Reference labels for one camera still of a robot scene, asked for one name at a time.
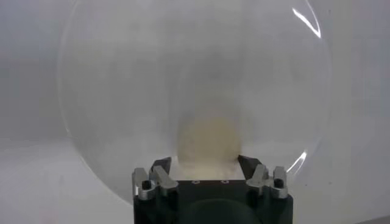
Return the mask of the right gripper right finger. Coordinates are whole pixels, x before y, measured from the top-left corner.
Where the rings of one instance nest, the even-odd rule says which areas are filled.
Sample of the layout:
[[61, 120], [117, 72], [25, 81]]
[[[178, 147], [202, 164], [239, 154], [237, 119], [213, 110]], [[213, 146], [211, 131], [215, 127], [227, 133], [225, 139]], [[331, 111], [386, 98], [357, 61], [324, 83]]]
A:
[[271, 197], [277, 200], [288, 198], [287, 173], [284, 167], [277, 166], [269, 175], [268, 168], [257, 158], [239, 155], [238, 162], [250, 189], [264, 195], [264, 190], [269, 188]]

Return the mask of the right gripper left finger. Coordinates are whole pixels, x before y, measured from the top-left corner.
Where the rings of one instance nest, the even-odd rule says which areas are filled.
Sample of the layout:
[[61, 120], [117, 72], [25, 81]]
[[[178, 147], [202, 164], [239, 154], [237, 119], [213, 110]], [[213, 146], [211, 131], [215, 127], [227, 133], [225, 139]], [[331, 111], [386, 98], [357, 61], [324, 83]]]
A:
[[178, 188], [178, 181], [169, 176], [171, 157], [155, 160], [149, 172], [137, 167], [132, 173], [132, 195], [139, 200], [153, 200], [158, 194], [167, 197]]

